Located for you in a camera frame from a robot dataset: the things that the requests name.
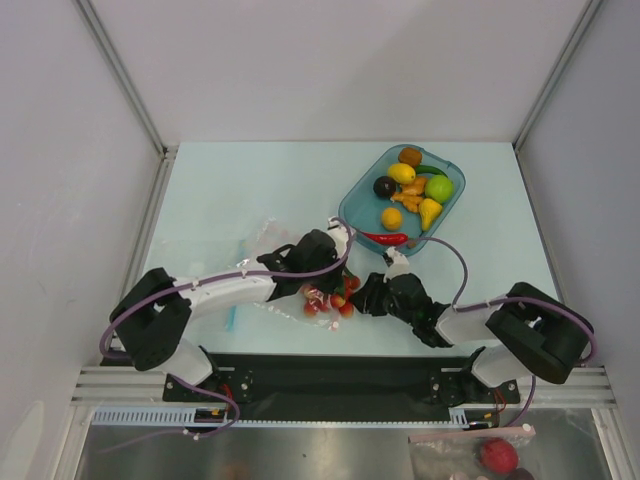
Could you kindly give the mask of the red strawberry bunch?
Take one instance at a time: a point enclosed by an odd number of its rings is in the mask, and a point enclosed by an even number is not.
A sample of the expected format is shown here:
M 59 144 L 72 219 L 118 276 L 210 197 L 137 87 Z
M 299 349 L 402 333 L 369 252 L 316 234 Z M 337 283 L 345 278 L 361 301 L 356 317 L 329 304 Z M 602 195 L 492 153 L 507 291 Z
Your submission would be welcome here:
M 304 285 L 300 290 L 304 299 L 303 312 L 310 318 L 320 317 L 330 322 L 351 318 L 355 307 L 350 297 L 360 286 L 360 278 L 349 269 L 343 274 L 342 283 L 332 293 L 324 293 L 311 285 Z

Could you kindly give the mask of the clear zip top bag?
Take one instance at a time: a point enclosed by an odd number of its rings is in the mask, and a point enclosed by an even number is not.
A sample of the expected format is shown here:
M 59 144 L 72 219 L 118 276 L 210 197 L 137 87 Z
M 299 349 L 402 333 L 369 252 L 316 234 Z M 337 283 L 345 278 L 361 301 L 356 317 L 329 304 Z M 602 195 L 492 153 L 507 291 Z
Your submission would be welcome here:
M 329 229 L 306 234 L 292 233 L 270 218 L 257 233 L 242 243 L 238 266 L 247 271 L 265 268 L 262 280 L 274 282 L 264 298 L 251 303 L 291 320 L 334 330 L 340 313 L 333 300 L 344 299 L 342 259 L 347 231 L 338 222 Z

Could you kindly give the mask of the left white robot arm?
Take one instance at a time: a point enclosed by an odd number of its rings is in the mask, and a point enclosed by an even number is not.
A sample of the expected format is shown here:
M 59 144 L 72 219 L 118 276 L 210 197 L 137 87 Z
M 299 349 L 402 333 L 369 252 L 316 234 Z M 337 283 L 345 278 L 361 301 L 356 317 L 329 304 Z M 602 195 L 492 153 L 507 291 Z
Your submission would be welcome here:
M 353 244 L 350 228 L 334 222 L 313 229 L 297 244 L 257 256 L 245 265 L 204 279 L 181 282 L 165 269 L 148 271 L 120 301 L 101 340 L 120 340 L 123 357 L 138 371 L 160 371 L 185 384 L 199 400 L 214 397 L 220 376 L 207 352 L 184 338 L 190 321 L 238 305 L 266 304 L 298 294 L 304 286 L 331 294 L 342 283 Z

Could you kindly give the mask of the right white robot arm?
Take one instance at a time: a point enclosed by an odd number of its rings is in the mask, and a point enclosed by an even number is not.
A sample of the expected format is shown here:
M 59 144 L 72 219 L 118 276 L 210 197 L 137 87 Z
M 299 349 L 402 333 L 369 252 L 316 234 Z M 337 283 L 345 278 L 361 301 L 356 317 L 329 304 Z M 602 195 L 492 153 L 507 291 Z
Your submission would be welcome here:
M 372 273 L 351 296 L 358 312 L 393 316 L 431 348 L 479 345 L 461 376 L 463 393 L 484 401 L 502 383 L 536 376 L 563 384 L 595 352 L 593 327 L 583 317 L 526 282 L 486 303 L 442 304 L 412 273 L 389 278 Z

